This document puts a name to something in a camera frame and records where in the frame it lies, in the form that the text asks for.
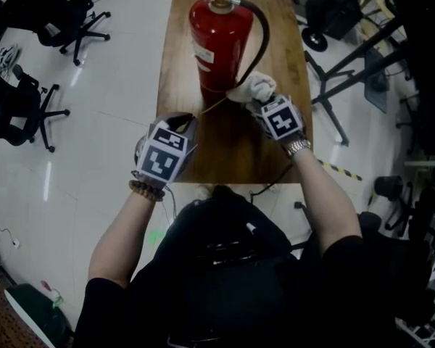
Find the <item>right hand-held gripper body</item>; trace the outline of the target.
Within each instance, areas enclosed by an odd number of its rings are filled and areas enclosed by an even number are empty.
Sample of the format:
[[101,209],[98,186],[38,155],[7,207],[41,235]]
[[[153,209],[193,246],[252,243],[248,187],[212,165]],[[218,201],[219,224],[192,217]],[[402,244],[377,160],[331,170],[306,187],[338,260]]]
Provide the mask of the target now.
[[304,129],[300,111],[292,103],[291,97],[283,94],[274,93],[267,102],[253,99],[251,114],[264,134],[276,141]]

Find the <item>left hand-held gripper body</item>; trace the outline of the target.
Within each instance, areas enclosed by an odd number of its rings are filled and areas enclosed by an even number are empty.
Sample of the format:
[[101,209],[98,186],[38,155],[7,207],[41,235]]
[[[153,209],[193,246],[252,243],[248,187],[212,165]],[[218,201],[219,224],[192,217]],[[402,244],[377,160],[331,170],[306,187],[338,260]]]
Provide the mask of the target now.
[[197,144],[198,119],[187,112],[162,114],[136,144],[133,176],[156,189],[172,183],[185,169]]

